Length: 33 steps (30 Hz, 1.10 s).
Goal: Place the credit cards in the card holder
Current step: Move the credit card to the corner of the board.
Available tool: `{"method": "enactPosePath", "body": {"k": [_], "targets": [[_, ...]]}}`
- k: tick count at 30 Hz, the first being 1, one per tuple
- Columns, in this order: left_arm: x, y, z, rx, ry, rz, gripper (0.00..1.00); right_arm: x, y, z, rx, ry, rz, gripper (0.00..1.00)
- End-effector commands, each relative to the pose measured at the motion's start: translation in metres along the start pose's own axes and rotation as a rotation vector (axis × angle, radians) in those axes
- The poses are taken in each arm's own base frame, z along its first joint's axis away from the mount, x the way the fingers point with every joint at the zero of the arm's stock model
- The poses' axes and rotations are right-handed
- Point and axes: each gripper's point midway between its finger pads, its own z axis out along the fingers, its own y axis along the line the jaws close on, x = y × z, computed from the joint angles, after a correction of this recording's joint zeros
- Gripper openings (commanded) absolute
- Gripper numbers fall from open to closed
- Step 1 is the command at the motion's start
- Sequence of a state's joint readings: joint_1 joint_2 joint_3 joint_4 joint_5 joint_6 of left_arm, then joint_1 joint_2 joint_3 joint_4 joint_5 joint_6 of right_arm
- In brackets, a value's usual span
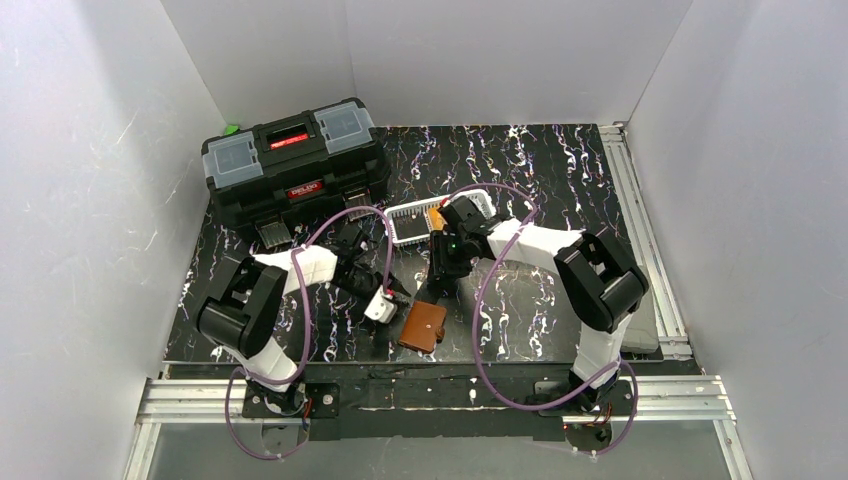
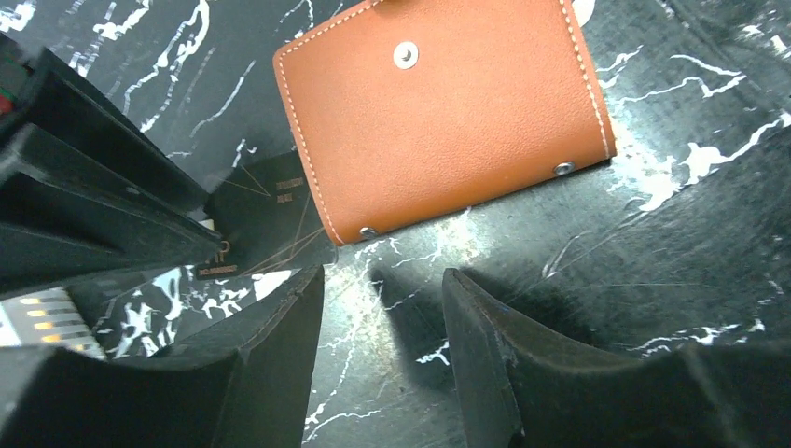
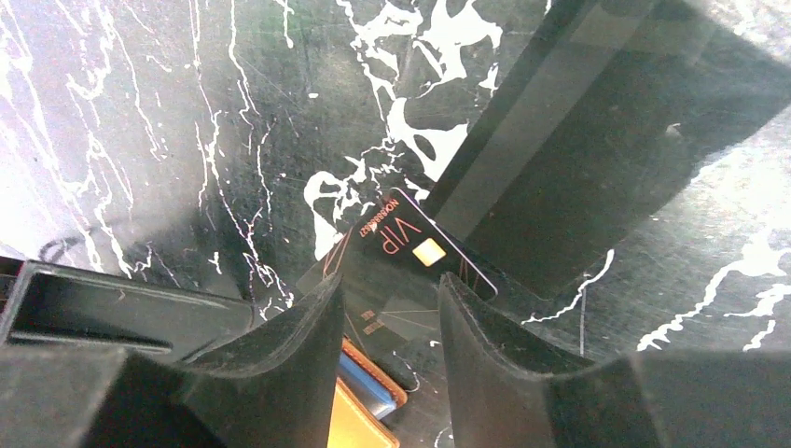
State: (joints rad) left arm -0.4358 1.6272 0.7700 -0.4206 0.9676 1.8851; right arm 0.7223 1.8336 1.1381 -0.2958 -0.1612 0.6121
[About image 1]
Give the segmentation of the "brown leather card holder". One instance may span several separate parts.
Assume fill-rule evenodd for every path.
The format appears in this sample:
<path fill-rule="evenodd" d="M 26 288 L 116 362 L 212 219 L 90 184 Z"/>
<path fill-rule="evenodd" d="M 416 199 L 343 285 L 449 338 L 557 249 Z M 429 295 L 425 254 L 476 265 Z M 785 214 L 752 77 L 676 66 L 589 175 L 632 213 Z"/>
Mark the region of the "brown leather card holder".
<path fill-rule="evenodd" d="M 443 306 L 414 301 L 399 335 L 398 344 L 422 354 L 432 354 L 444 339 L 446 316 L 447 309 Z"/>

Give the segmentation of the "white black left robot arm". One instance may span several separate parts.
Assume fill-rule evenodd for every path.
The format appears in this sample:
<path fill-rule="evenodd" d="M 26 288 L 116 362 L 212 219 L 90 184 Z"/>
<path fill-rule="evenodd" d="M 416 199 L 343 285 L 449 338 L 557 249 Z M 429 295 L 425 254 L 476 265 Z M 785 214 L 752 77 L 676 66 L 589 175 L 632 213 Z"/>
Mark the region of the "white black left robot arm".
<path fill-rule="evenodd" d="M 368 240 L 363 230 L 348 225 L 317 245 L 226 256 L 189 319 L 201 335 L 233 355 L 250 379 L 282 394 L 302 372 L 273 338 L 285 295 L 330 283 L 366 300 L 366 317 L 387 324 L 397 310 L 396 295 L 408 293 L 392 273 L 363 260 Z"/>

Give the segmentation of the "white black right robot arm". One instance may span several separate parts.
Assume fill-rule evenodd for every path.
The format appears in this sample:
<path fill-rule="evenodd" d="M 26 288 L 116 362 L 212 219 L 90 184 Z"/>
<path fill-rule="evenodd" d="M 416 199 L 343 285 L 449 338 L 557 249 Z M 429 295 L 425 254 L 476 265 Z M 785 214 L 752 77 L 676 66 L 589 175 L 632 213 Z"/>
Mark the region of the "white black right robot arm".
<path fill-rule="evenodd" d="M 470 275 L 478 259 L 516 261 L 559 275 L 577 315 L 580 340 L 569 372 L 569 400 L 592 408 L 614 386 L 632 316 L 650 289 L 616 235 L 556 230 L 508 215 L 485 215 L 456 196 L 434 208 L 443 225 L 430 233 L 426 298 L 436 299 Z"/>

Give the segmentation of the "black credit card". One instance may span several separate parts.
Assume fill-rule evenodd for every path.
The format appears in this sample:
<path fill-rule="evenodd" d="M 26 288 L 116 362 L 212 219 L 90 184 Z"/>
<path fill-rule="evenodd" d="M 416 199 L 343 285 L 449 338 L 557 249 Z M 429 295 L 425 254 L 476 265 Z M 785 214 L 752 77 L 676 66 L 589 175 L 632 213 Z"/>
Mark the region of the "black credit card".
<path fill-rule="evenodd" d="M 430 228 L 422 215 L 404 216 L 396 220 L 395 233 L 398 243 L 414 243 L 418 237 L 427 235 Z"/>

